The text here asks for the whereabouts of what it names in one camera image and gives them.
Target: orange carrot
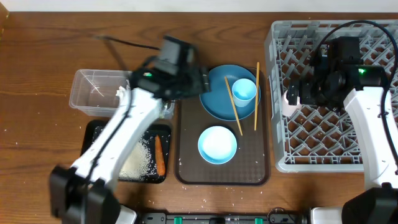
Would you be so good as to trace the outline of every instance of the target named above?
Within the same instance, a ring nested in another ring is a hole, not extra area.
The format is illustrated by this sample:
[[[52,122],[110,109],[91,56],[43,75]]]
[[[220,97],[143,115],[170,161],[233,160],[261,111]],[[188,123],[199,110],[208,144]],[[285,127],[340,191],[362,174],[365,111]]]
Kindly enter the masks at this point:
[[[166,166],[163,159],[162,143],[160,142],[160,137],[158,135],[155,137],[155,159],[157,173],[159,175],[165,175]]]

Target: plastic crate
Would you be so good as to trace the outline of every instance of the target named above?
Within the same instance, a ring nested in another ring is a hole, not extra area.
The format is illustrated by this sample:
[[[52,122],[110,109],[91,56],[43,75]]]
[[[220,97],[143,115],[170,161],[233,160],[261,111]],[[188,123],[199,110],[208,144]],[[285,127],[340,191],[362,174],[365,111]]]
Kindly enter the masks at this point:
[[[264,43],[272,100],[272,141],[275,165],[281,172],[363,172],[362,158],[351,119],[345,111],[303,106],[290,118],[282,115],[282,94],[290,78],[312,75],[309,60],[333,28],[348,21],[275,21]],[[398,39],[398,21],[375,21]],[[394,63],[392,44],[383,31],[369,24],[353,24],[331,35],[360,37],[367,65]],[[398,125],[398,79],[391,85],[392,107]]]
[[[116,91],[126,87],[124,71],[80,69],[75,74],[69,105],[89,116],[112,117],[119,106]],[[164,102],[160,109],[160,119],[171,119],[174,102]]]

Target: green light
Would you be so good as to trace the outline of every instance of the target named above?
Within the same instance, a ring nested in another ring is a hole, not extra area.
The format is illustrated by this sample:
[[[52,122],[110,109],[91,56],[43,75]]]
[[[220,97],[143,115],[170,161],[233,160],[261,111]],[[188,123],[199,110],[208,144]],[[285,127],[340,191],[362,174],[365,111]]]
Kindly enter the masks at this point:
[[[366,72],[366,70],[363,68],[359,68],[358,71],[359,71],[359,74],[361,74],[361,75],[363,75]]]

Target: white background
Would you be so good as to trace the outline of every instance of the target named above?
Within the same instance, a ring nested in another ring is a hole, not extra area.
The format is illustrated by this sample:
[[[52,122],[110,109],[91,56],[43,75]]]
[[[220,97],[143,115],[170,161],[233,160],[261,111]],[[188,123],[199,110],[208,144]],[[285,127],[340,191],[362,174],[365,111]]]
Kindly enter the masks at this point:
[[[9,11],[398,12],[398,0],[0,0]]]

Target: wooden chopstick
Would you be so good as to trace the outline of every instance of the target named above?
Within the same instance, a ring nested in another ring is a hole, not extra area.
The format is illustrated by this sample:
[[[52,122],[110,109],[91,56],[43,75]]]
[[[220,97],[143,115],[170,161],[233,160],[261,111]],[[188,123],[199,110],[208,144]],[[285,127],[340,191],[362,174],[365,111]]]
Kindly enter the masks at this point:
[[[255,102],[255,110],[254,110],[254,130],[257,129],[257,110],[259,107],[259,76],[260,76],[260,62],[257,62],[257,74],[256,74],[256,102]]]
[[[243,132],[242,132],[242,128],[241,128],[241,123],[239,122],[238,113],[236,112],[236,108],[235,108],[235,104],[234,104],[234,99],[232,98],[231,89],[229,89],[228,79],[227,79],[226,77],[224,77],[224,78],[225,78],[226,88],[228,89],[229,98],[231,99],[232,108],[234,108],[234,113],[235,113],[236,122],[238,123],[239,130],[240,130],[240,132],[241,132],[241,135],[243,136]]]

